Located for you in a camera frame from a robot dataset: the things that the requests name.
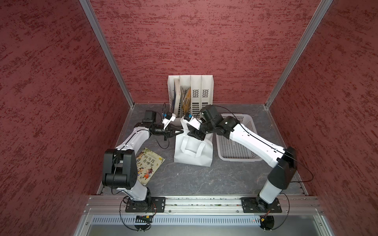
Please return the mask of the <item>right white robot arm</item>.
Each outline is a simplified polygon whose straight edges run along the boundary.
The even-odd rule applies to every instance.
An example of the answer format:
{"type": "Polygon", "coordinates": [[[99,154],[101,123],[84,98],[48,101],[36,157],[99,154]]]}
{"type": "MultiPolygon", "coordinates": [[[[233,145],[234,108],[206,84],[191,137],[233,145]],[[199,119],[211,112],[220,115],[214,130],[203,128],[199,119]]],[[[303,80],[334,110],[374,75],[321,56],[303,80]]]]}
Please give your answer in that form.
{"type": "Polygon", "coordinates": [[[260,137],[241,124],[234,115],[222,117],[214,105],[205,106],[199,113],[202,115],[200,119],[190,113],[182,118],[184,123],[193,127],[189,136],[203,141],[207,134],[215,133],[241,144],[272,167],[256,199],[262,210],[269,208],[276,197],[288,188],[297,171],[295,149],[281,147],[260,137]]]}

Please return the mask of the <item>white insulated delivery bag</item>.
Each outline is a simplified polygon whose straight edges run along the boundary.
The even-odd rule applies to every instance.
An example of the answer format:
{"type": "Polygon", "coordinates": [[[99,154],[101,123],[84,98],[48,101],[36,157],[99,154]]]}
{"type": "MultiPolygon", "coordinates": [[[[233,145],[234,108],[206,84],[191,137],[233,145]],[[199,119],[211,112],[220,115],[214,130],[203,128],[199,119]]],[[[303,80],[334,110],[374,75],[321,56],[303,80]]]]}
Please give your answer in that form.
{"type": "Polygon", "coordinates": [[[213,161],[213,134],[206,134],[203,141],[189,136],[188,123],[180,119],[183,134],[176,136],[174,162],[210,167],[213,161]]]}

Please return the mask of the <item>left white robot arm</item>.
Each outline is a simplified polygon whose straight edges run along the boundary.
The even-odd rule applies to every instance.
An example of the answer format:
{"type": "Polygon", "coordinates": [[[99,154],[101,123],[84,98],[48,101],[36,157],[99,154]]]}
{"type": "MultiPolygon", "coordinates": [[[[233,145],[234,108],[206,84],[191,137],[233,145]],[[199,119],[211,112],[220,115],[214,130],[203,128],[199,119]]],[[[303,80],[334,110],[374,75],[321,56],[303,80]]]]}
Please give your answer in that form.
{"type": "Polygon", "coordinates": [[[183,133],[183,130],[173,125],[176,115],[164,112],[156,122],[157,112],[147,110],[142,122],[137,123],[132,133],[116,148],[104,153],[102,168],[102,185],[111,190],[118,189],[125,193],[134,203],[150,205],[151,192],[140,183],[137,174],[136,152],[151,136],[162,136],[166,141],[183,133]]]}

